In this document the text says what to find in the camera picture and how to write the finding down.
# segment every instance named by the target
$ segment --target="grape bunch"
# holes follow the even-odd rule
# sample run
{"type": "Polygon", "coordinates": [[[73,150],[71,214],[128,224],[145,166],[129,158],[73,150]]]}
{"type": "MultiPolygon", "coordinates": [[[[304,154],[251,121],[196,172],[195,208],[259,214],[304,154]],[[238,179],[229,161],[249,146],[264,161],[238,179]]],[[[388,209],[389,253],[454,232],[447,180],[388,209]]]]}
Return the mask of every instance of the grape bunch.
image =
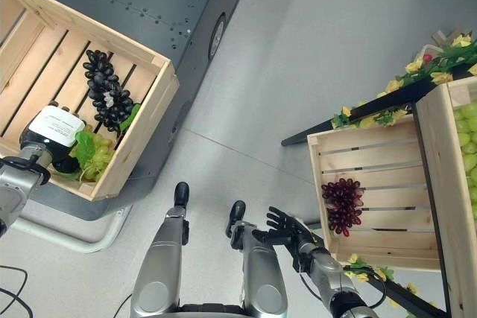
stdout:
{"type": "Polygon", "coordinates": [[[337,182],[329,182],[321,186],[322,198],[325,199],[326,211],[328,212],[328,227],[338,235],[350,236],[348,230],[351,226],[361,225],[362,210],[357,209],[363,206],[361,197],[364,189],[360,188],[361,183],[353,179],[346,180],[340,178],[337,182]]]}
{"type": "Polygon", "coordinates": [[[470,204],[477,223],[477,101],[455,110],[454,118],[467,176],[470,204]]]}
{"type": "Polygon", "coordinates": [[[91,147],[78,143],[69,155],[72,158],[79,158],[82,154],[84,156],[85,153],[89,153],[87,160],[80,162],[81,171],[78,180],[98,182],[115,153],[113,142],[99,133],[94,133],[90,125],[85,126],[83,132],[91,139],[89,142],[91,147]]]}
{"type": "Polygon", "coordinates": [[[113,65],[107,55],[99,50],[86,50],[89,62],[83,67],[88,70],[84,73],[88,78],[88,97],[93,99],[92,105],[98,114],[95,120],[102,123],[110,132],[121,134],[119,125],[129,117],[133,111],[134,102],[130,92],[121,88],[119,78],[114,74],[113,65]]]}

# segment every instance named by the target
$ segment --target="white metal frame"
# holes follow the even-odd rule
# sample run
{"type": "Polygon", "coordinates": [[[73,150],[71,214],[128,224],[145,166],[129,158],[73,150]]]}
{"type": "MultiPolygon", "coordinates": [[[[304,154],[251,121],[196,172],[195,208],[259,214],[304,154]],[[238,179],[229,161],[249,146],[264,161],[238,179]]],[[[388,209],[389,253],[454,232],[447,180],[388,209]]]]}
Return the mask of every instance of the white metal frame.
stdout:
{"type": "Polygon", "coordinates": [[[79,253],[93,253],[111,246],[121,232],[131,208],[132,206],[127,206],[112,214],[114,215],[113,219],[104,233],[103,238],[96,242],[88,242],[72,237],[64,232],[59,232],[50,227],[34,223],[23,217],[19,217],[11,227],[79,253]]]}

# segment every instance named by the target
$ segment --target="wooden crate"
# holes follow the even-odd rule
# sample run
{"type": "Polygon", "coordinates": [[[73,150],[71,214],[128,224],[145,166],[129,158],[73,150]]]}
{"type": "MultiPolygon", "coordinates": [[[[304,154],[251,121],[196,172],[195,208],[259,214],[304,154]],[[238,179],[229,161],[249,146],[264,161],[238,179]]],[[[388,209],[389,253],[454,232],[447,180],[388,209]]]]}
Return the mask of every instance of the wooden crate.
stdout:
{"type": "Polygon", "coordinates": [[[414,120],[369,130],[345,128],[308,137],[326,248],[369,264],[439,269],[437,242],[414,120]],[[348,238],[330,232],[321,185],[353,178],[366,191],[362,224],[348,238]]]}
{"type": "MultiPolygon", "coordinates": [[[[51,182],[87,200],[122,189],[179,86],[170,59],[55,0],[0,0],[0,156],[16,155],[27,123],[50,101],[88,124],[96,109],[87,97],[86,49],[111,56],[138,115],[97,183],[52,175],[51,182]]],[[[116,138],[105,128],[97,131],[116,138]]]]}
{"type": "Polygon", "coordinates": [[[438,86],[417,114],[439,225],[452,317],[477,317],[477,235],[453,110],[477,100],[477,77],[438,86]]]}

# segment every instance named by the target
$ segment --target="red grapes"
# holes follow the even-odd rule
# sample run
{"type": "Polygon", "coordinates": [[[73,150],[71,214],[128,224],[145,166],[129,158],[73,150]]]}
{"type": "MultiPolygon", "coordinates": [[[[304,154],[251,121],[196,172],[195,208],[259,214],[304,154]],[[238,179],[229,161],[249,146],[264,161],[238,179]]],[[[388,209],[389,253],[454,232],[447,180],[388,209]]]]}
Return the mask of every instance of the red grapes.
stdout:
{"type": "Polygon", "coordinates": [[[363,206],[361,197],[364,189],[361,183],[353,179],[340,178],[337,182],[329,182],[321,186],[321,196],[325,199],[326,211],[328,212],[328,227],[338,235],[350,236],[348,230],[351,226],[361,225],[358,217],[363,212],[357,209],[363,206]]]}

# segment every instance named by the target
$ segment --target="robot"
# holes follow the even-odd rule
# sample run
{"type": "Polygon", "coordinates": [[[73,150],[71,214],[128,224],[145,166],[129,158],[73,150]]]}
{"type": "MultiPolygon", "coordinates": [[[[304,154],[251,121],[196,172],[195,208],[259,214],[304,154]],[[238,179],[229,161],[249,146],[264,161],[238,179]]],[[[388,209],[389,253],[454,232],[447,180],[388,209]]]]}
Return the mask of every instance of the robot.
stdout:
{"type": "MultiPolygon", "coordinates": [[[[19,154],[0,159],[0,236],[18,218],[31,192],[48,182],[50,164],[62,171],[71,166],[68,154],[75,145],[75,133],[83,128],[79,118],[49,105],[23,131],[19,154]]],[[[131,318],[285,318],[288,301],[276,245],[285,245],[293,257],[294,269],[309,276],[333,318],[378,318],[318,236],[274,207],[267,214],[271,229],[258,230],[243,221],[243,201],[233,204],[225,231],[230,246],[244,256],[243,305],[181,306],[182,245],[189,240],[188,201],[189,186],[180,182],[174,206],[142,262],[131,298],[131,318]]]]}
{"type": "Polygon", "coordinates": [[[136,279],[131,318],[285,318],[288,301],[274,246],[285,245],[298,273],[306,273],[320,292],[333,318],[378,318],[363,302],[343,267],[324,248],[323,241],[300,221],[270,207],[268,231],[243,221],[246,205],[233,204],[225,234],[230,246],[244,256],[244,301],[235,305],[182,305],[180,268],[182,245],[189,240],[186,207],[189,186],[177,184],[174,206],[165,215],[136,279]]]}

